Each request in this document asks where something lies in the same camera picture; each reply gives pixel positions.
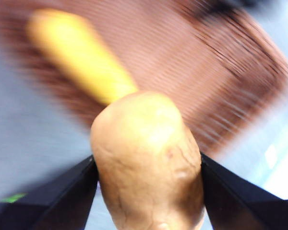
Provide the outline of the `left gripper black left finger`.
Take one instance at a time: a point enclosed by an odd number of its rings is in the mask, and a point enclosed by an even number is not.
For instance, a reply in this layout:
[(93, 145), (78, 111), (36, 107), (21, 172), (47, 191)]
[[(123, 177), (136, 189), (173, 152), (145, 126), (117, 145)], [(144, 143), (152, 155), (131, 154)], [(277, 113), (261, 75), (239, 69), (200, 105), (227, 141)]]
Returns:
[(97, 182), (96, 164), (88, 157), (17, 201), (0, 202), (0, 230), (83, 230)]

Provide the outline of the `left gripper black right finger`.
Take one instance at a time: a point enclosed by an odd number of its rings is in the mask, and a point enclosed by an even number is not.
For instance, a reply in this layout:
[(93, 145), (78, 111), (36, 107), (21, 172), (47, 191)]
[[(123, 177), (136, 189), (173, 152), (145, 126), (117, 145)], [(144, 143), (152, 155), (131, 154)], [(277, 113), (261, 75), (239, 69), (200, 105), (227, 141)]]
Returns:
[(215, 230), (288, 230), (288, 200), (201, 154), (204, 204)]

